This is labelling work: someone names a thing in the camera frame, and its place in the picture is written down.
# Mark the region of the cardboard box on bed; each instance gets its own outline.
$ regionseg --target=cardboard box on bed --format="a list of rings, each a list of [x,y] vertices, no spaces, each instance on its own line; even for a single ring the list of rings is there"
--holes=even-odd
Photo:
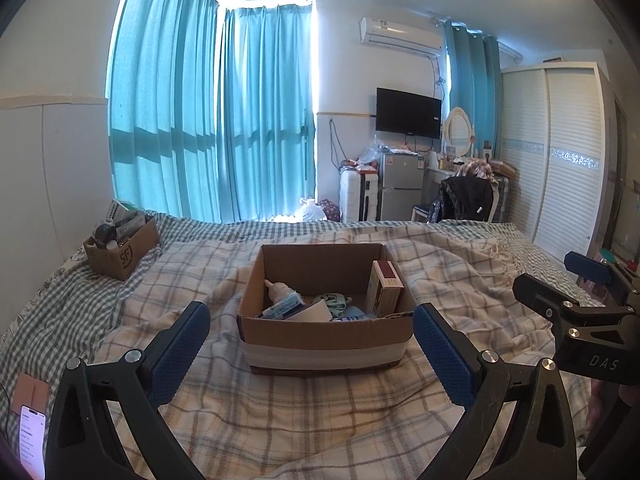
[[[405,285],[396,314],[351,322],[255,319],[271,306],[264,280],[287,283],[307,301],[339,292],[364,309],[371,265],[389,260],[382,244],[264,245],[240,303],[238,330],[244,357],[256,373],[309,375],[344,373],[395,365],[413,335],[417,303]]]
[[[125,281],[142,257],[158,244],[156,223],[153,219],[149,220],[117,250],[99,249],[94,244],[93,237],[84,242],[91,268],[98,274]]]

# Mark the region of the wardrobe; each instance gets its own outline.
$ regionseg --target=wardrobe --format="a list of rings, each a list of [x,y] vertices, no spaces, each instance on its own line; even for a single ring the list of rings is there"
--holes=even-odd
[[[594,62],[555,62],[504,70],[502,81],[500,156],[517,171],[510,221],[558,260],[593,256],[615,187],[607,77]]]

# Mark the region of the phone screen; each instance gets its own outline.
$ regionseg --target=phone screen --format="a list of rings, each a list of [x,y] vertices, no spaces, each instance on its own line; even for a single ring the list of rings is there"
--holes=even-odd
[[[33,480],[44,480],[44,427],[47,417],[27,406],[20,412],[20,463]]]

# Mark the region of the human hand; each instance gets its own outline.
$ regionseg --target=human hand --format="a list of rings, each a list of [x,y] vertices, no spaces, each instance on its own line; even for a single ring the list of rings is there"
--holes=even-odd
[[[589,399],[587,412],[587,431],[593,430],[596,423],[602,416],[602,399],[600,394],[604,381],[591,380],[591,398]],[[640,405],[640,386],[620,386],[620,399],[628,406]]]

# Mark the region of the sliding wardrobe door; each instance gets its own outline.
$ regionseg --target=sliding wardrobe door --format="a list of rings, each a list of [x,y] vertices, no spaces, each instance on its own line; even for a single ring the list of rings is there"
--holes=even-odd
[[[550,148],[534,243],[559,260],[589,252],[602,206],[606,128],[593,69],[546,70]]]
[[[501,157],[518,171],[511,200],[510,221],[534,238],[546,174],[548,96],[544,70],[502,76]]]

